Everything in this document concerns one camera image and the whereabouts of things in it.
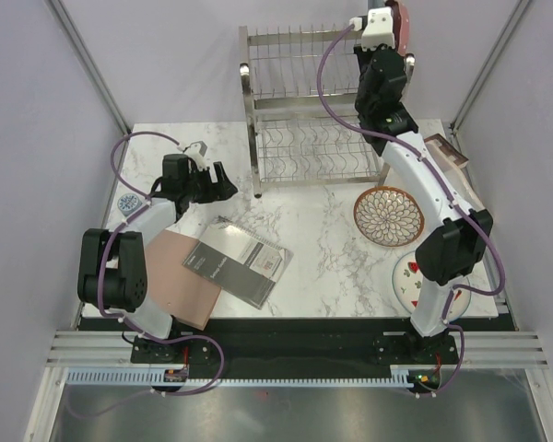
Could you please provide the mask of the floral patterned orange-rim bowl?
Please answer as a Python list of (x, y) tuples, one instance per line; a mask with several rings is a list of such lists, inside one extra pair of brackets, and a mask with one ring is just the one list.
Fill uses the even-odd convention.
[(363, 192), (354, 204), (353, 217), (366, 239), (387, 248), (414, 242), (422, 234), (425, 224), (415, 199), (390, 186), (378, 186)]

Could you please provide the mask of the pink dotted scalloped plate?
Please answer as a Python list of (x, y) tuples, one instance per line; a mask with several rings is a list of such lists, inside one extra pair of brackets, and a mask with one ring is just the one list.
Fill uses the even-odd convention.
[(385, 5), (392, 9), (393, 33), (396, 51), (405, 56), (409, 43), (410, 18), (406, 5), (399, 1), (388, 0)]

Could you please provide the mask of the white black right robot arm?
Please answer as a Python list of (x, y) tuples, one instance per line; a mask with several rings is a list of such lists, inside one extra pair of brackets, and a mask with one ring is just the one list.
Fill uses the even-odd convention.
[(406, 58), (385, 44), (371, 50), (356, 45), (353, 52), (359, 64), (355, 99), (359, 129), (376, 154), (400, 175), (429, 231), (415, 251), (423, 274), (410, 319), (415, 332), (403, 341), (406, 356), (421, 363), (437, 351), (434, 336), (446, 328), (450, 290), (481, 261), (493, 218), (458, 193), (428, 152), (401, 101), (408, 83)]

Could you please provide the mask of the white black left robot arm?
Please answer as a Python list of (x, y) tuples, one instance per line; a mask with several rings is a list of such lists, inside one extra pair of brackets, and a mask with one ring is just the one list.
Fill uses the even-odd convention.
[(178, 222), (191, 204), (227, 201), (237, 192), (220, 161), (209, 167), (191, 154), (165, 156), (161, 176), (132, 214), (113, 230), (91, 228), (84, 233), (79, 300), (153, 340), (152, 352), (162, 361), (176, 361), (184, 341), (171, 331), (171, 314), (149, 297), (146, 246)]

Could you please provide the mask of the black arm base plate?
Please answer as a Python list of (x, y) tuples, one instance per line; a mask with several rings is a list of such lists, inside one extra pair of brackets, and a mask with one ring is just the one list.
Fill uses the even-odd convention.
[(176, 343), (139, 338), (112, 320), (82, 320), (83, 332), (119, 332), (133, 364), (184, 364), (196, 374), (381, 375), (392, 365), (464, 362), (466, 332), (515, 332), (509, 316), (458, 320), (421, 338), (407, 319), (215, 319), (203, 331), (177, 324)]

